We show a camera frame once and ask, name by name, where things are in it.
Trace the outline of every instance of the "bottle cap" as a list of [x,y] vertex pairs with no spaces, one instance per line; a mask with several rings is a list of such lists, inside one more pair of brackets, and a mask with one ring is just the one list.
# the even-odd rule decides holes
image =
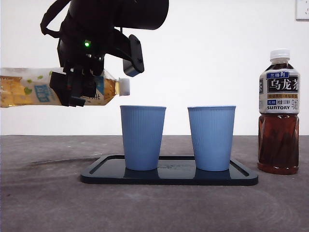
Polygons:
[[119,96],[130,95],[130,79],[119,78]]
[[275,58],[288,58],[290,59],[290,50],[286,48],[276,49],[270,52],[270,60]]

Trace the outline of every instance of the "green led light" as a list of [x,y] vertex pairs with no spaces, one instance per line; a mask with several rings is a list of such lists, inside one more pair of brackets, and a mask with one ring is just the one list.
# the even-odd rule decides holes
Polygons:
[[85,47],[90,47],[91,41],[85,40],[84,44],[85,44]]

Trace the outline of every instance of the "blue cup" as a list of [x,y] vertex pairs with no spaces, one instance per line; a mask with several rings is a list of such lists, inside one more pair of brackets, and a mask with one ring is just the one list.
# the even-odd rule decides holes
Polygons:
[[188,107],[196,166],[205,171],[229,168],[236,106]]
[[166,107],[121,105],[120,109],[126,168],[156,169]]

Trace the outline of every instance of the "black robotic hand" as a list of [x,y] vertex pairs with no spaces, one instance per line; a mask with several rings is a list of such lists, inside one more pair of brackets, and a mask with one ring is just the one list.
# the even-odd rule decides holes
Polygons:
[[[70,2],[59,31],[48,24]],[[41,22],[42,33],[59,38],[58,56],[63,72],[53,72],[50,87],[65,106],[83,106],[81,96],[94,97],[94,76],[104,69],[104,56],[123,59],[124,72],[135,76],[144,71],[141,44],[115,27],[157,29],[167,16],[169,0],[57,0]]]

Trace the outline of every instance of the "black tray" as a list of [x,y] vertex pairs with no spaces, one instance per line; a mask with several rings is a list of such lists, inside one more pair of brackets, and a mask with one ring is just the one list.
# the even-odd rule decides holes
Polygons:
[[158,168],[133,171],[126,168],[125,156],[102,156],[82,171],[81,181],[89,184],[147,185],[241,185],[258,183],[258,175],[232,159],[229,170],[203,171],[195,166],[194,156],[160,156]]

